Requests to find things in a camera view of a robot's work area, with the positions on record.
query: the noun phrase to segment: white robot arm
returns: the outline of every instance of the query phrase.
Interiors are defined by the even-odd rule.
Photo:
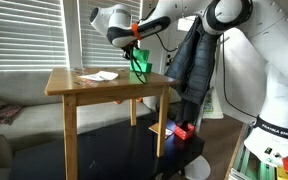
[[[256,128],[245,145],[261,161],[282,166],[282,157],[288,156],[288,18],[277,3],[270,0],[163,0],[148,19],[139,23],[131,24],[131,15],[122,5],[96,8],[90,21],[113,46],[125,50],[135,41],[191,15],[199,16],[205,32],[212,35],[239,28],[269,61],[266,99]]]

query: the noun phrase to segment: window blinds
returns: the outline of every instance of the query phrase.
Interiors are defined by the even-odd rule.
[[[132,22],[140,19],[140,0],[79,0],[82,62],[84,67],[125,67],[129,61],[122,57],[123,50],[111,45],[90,25],[94,8],[123,4],[130,9]]]
[[[0,0],[0,70],[66,66],[61,0]]]

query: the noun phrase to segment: white paper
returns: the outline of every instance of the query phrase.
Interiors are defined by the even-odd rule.
[[[79,77],[84,78],[84,79],[91,79],[94,81],[111,81],[115,79],[117,76],[118,76],[117,73],[100,71],[96,74],[83,75]]]

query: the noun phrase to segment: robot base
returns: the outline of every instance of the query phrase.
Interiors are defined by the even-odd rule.
[[[288,139],[274,136],[260,128],[251,131],[244,145],[260,161],[273,167],[283,167],[282,158],[288,156]]]

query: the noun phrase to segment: black platform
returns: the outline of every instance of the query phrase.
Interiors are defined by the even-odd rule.
[[[156,156],[157,136],[148,127],[156,114],[78,135],[78,177],[84,179],[168,179],[201,155],[204,141],[183,141],[172,135],[165,141],[165,154]],[[169,121],[169,129],[174,123]],[[64,180],[64,141],[54,141],[19,151],[13,159],[10,180]]]

